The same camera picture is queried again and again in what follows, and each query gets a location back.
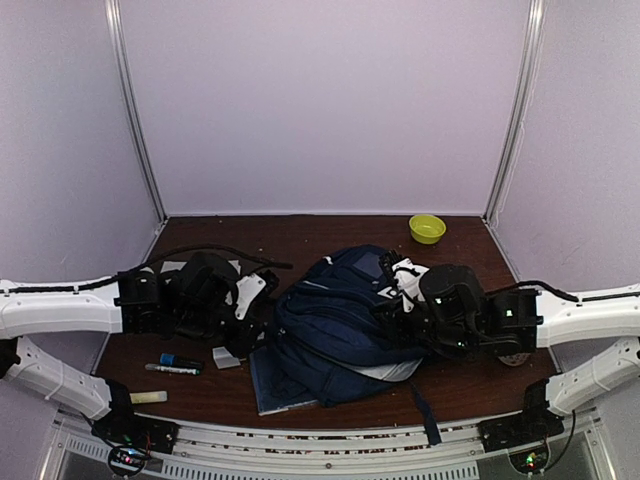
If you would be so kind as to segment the navy blue student backpack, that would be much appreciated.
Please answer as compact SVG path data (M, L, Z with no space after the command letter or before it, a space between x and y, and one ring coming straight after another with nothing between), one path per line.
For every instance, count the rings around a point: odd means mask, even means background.
M439 355L400 347L376 318L393 286L380 261L386 249L348 247L324 256L277 300L267 350L291 381L324 407L370 397L409 380Z

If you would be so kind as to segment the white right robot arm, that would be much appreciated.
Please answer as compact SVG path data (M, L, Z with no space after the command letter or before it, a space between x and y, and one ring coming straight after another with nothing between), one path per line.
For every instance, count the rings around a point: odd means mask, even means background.
M605 351L529 386L513 419L519 440L535 440L577 407L639 376L639 287L567 293L542 281L485 292L462 265L382 263L394 299L377 315L399 347L466 356L530 354L554 345L610 338Z

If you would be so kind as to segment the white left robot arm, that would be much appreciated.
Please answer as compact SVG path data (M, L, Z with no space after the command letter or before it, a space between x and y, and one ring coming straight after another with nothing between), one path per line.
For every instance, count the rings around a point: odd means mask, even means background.
M87 283L1 283L1 377L83 414L123 444L146 427L126 386L80 372L37 347L30 335L60 332L156 334L221 343L241 357L261 334L258 309L279 285L267 268L196 252L160 269L139 266Z

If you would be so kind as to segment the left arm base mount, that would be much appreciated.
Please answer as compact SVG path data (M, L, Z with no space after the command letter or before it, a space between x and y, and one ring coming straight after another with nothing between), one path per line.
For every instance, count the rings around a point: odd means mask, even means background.
M111 394L110 410L104 417L89 421L91 433L110 444L171 454L179 425L171 421L137 415L126 386L109 379L106 380L106 385Z

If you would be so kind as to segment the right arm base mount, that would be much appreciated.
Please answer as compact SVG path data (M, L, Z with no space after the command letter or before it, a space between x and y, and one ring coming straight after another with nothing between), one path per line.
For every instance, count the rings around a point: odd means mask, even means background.
M528 386L521 412L484 420L477 427L485 452L543 441L564 432L564 417L552 413L546 398L548 379Z

